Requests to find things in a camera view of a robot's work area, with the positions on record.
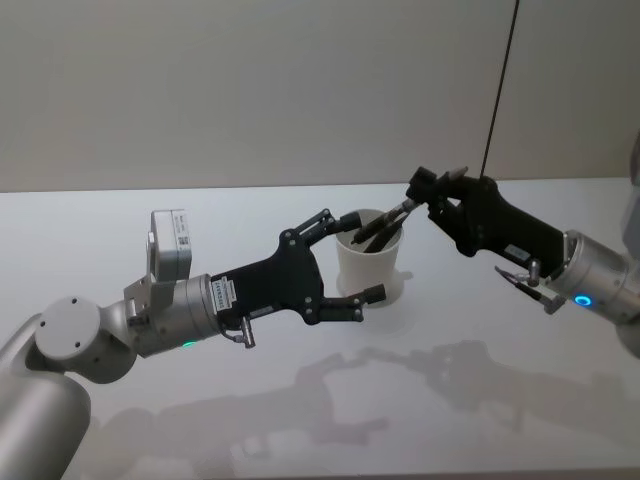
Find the label sticker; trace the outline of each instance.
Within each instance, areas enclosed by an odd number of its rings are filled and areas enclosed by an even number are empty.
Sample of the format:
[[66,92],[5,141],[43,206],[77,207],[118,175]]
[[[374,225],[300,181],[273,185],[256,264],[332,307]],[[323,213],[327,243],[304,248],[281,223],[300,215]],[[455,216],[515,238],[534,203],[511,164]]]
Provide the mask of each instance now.
[[173,211],[173,228],[176,232],[176,245],[178,250],[189,250],[189,227],[187,226],[187,214],[184,210]]
[[271,312],[273,312],[273,307],[271,306],[262,307],[262,308],[259,308],[258,310],[254,310],[253,312],[251,312],[249,316],[253,319],[258,317],[264,317],[265,315],[269,315]]
[[529,252],[511,244],[507,245],[507,248],[505,248],[504,251],[512,257],[516,257],[517,259],[522,260],[523,262],[526,262],[531,256]]
[[216,313],[222,310],[229,310],[231,304],[237,300],[233,280],[227,280],[227,277],[211,282],[211,291]]

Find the white tabletop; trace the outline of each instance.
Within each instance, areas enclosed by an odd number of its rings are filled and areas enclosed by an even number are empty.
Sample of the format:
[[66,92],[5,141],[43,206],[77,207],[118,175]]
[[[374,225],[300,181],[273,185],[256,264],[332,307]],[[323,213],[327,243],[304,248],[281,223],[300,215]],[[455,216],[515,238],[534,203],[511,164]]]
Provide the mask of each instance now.
[[[403,185],[0,195],[7,338],[59,297],[120,298],[145,268],[154,209],[185,208],[192,275],[269,256],[324,207],[397,204]],[[621,179],[503,182],[513,204],[622,249]],[[640,467],[640,360],[604,320],[555,316],[468,259],[417,211],[401,297],[362,324],[255,322],[257,347],[214,338],[139,359],[92,385],[90,430],[66,480],[482,472]],[[334,240],[314,247],[336,295]]]

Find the blue led light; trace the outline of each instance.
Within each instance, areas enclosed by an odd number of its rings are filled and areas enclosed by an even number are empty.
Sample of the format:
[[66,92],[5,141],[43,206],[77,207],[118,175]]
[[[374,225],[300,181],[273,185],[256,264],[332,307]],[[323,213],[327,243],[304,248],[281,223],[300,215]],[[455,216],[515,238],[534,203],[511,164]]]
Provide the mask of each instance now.
[[591,305],[591,303],[593,303],[591,301],[590,297],[587,297],[586,295],[576,295],[576,298],[574,298],[575,302],[583,307],[588,307]]

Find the wall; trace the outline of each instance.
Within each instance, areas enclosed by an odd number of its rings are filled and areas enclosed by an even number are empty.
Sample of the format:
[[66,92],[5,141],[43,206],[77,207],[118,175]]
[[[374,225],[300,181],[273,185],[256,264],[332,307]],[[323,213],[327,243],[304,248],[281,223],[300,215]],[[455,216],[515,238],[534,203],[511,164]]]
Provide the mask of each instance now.
[[[0,191],[479,173],[513,0],[5,0]],[[498,177],[621,175],[630,1],[523,0]]]

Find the cable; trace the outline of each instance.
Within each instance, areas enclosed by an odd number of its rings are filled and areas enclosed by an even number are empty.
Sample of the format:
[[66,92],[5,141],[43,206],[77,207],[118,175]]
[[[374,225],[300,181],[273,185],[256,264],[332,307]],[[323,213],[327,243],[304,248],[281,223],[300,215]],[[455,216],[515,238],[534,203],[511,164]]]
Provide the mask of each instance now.
[[504,76],[507,71],[507,62],[509,61],[509,52],[511,51],[511,41],[513,40],[513,30],[516,26],[516,18],[518,17],[518,8],[520,8],[520,0],[516,0],[513,7],[513,17],[511,18],[511,29],[509,30],[509,39],[507,40],[507,50],[504,53],[504,60],[502,62],[502,72],[500,73],[500,83],[498,84],[498,94],[496,95],[496,102],[493,105],[493,115],[491,115],[491,125],[489,126],[489,135],[487,137],[487,144],[484,147],[484,157],[482,158],[482,168],[480,169],[480,176],[484,176],[484,169],[487,166],[487,158],[489,157],[489,147],[491,146],[491,137],[493,135],[493,126],[496,123],[496,115],[498,114],[498,105],[500,104],[500,96],[502,95],[502,84],[504,83]]

